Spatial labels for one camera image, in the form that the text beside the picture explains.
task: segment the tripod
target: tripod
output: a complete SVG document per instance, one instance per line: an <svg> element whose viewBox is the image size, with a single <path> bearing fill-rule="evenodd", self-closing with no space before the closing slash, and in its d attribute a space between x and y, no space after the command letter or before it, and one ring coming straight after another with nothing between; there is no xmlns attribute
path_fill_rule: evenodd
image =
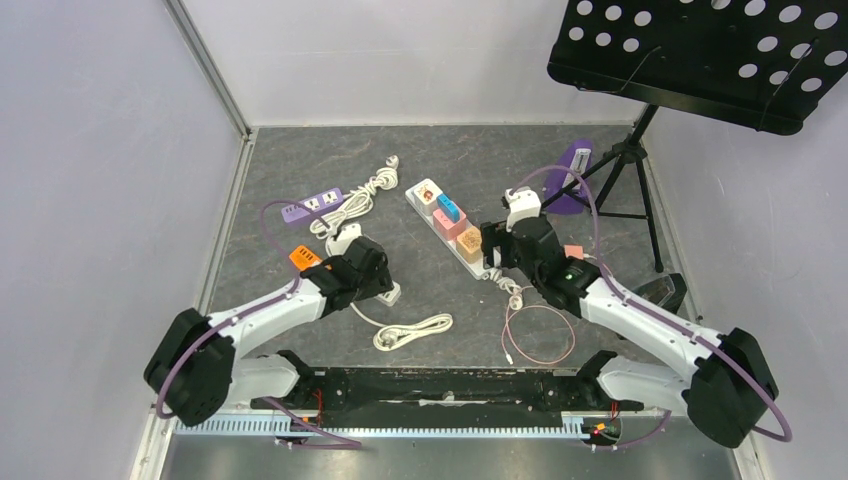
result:
<svg viewBox="0 0 848 480"><path fill-rule="evenodd" d="M623 142L613 145L610 151L605 153L599 162L595 163L591 168L586 170L586 173L583 174L583 178L589 178L595 172L603 168L604 165L615 160L615 164L612 166L612 172L610 172L607 181L604 182L604 187L601 189L601 193L598 194L598 197L595 199L595 204L598 208L598 216L646 220L648 222L648 233L651 235L651 248L654 251L654 270L662 272L663 264L662 258L660 257L660 245L657 238L656 222L654 222L654 213L651 208L651 195L648 190L648 176L645 173L645 165L642 163L643 160L648 158L648 153L640 144L642 135L645 133L645 130L648 128L648 124L651 123L651 120L654 118L658 109L659 107L657 105L649 104L648 107L645 108L645 111L642 112L639 120L636 121L633 132L627 135L627 138L624 139ZM636 173L639 175L639 188L642 191L642 203L645 205L645 214L634 215L629 213L601 212L601 206L603 206L609 196L612 187L615 186L615 182L618 181L618 177L621 175L621 171L624 170L624 166L630 164L636 165ZM557 193L552 195L542 204L542 208L544 209L548 205L559 200L563 195L568 195L588 207L589 202L573 193L573 189L577 186L577 184L577 180L573 180L570 184L561 188Z"/></svg>

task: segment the round hole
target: round hole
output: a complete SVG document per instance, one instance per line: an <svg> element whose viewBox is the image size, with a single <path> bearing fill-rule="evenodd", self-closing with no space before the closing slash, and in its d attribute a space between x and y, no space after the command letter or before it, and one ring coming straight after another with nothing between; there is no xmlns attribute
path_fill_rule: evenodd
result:
<svg viewBox="0 0 848 480"><path fill-rule="evenodd" d="M816 23L814 25L819 30L827 30L828 28L836 25L837 20L839 20L839 15L833 12L827 12L819 15L819 18L816 19Z"/></svg>
<svg viewBox="0 0 848 480"><path fill-rule="evenodd" d="M801 16L801 7L798 5L789 5L780 11L780 15L777 18L780 19L783 23L794 22L798 20L798 17Z"/></svg>
<svg viewBox="0 0 848 480"><path fill-rule="evenodd" d="M821 80L818 78L808 78L801 84L801 90L805 92L815 92L821 87Z"/></svg>
<svg viewBox="0 0 848 480"><path fill-rule="evenodd" d="M810 44L809 43L799 43L798 45L795 45L794 47L792 47L792 51L789 52L789 55L792 55L792 58L794 58L795 60L798 60L802 56L805 57L805 56L809 55L811 51L812 50L810 50Z"/></svg>
<svg viewBox="0 0 848 480"><path fill-rule="evenodd" d="M589 15L592 13L592 2L589 0L583 0L582 2L577 4L577 13L580 15Z"/></svg>
<svg viewBox="0 0 848 480"><path fill-rule="evenodd" d="M824 57L824 63L828 67L835 67L844 62L846 58L848 58L848 53L845 53L842 50L837 50L835 52L830 52L826 57Z"/></svg>
<svg viewBox="0 0 848 480"><path fill-rule="evenodd" d="M607 20L611 22L618 20L619 18L621 18L621 7L619 7L618 5L612 5L607 9L606 17Z"/></svg>
<svg viewBox="0 0 848 480"><path fill-rule="evenodd" d="M642 11L636 14L636 16L633 18L633 23L635 23L638 27L644 27L645 25L651 23L652 18L653 16L651 15L651 12Z"/></svg>
<svg viewBox="0 0 848 480"><path fill-rule="evenodd" d="M757 44L757 50L761 52L770 52L777 46L777 37L765 37Z"/></svg>
<svg viewBox="0 0 848 480"><path fill-rule="evenodd" d="M783 83L784 80L786 80L787 76L789 76L788 73L783 70L780 70L771 74L771 76L769 77L769 82L771 82L772 85L780 85L781 83Z"/></svg>
<svg viewBox="0 0 848 480"><path fill-rule="evenodd" d="M739 69L739 76L742 78L751 78L757 74L757 66L753 63L749 63L747 65L742 65L742 68Z"/></svg>
<svg viewBox="0 0 848 480"><path fill-rule="evenodd" d="M756 17L757 15L763 13L763 10L766 9L765 0L751 0L748 2L748 5L745 5L745 15L749 17Z"/></svg>
<svg viewBox="0 0 848 480"><path fill-rule="evenodd" d="M612 42L612 37L610 36L609 33L606 33L606 32L599 33L598 36L595 37L595 43L597 43L598 45L600 45L602 47L606 47L607 45L610 44L610 42Z"/></svg>
<svg viewBox="0 0 848 480"><path fill-rule="evenodd" d="M568 38L574 40L575 42L577 40L580 40L581 38L583 38L583 29L580 27L572 28L568 31Z"/></svg>
<svg viewBox="0 0 848 480"><path fill-rule="evenodd" d="M633 53L639 49L639 40L635 38L628 38L624 41L624 51L628 53Z"/></svg>

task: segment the black music stand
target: black music stand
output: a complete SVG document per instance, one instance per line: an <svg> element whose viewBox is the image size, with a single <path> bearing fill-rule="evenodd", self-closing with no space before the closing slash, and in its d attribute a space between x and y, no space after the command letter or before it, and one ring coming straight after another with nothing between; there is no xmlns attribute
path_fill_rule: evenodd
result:
<svg viewBox="0 0 848 480"><path fill-rule="evenodd" d="M635 164L654 267L663 270L642 134L660 106L778 135L793 135L848 72L844 0L571 0L548 74L582 91L648 104L633 132L586 171L615 160L596 200ZM566 185L563 195L587 205Z"/></svg>

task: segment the blue block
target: blue block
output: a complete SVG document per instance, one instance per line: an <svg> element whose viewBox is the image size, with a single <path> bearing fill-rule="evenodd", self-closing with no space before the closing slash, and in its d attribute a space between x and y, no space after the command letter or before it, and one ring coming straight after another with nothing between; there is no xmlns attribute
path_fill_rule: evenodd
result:
<svg viewBox="0 0 848 480"><path fill-rule="evenodd" d="M439 204L439 210L441 210L442 213L451 220L451 222L456 223L459 221L459 207L457 207L456 204L453 203L453 200L448 198L447 195L444 193L439 195L436 198L436 202Z"/></svg>

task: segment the pink cube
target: pink cube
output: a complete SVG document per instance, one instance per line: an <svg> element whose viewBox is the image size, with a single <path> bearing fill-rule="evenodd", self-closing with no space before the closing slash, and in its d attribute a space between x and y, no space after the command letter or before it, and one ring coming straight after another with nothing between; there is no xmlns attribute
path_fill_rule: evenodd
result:
<svg viewBox="0 0 848 480"><path fill-rule="evenodd" d="M433 212L433 225L436 227L436 231L439 232L439 235L442 236L445 240L453 240L457 235L465 231L465 212L459 209L459 221L453 223L450 219L445 215L440 208L437 208L435 212Z"/></svg>

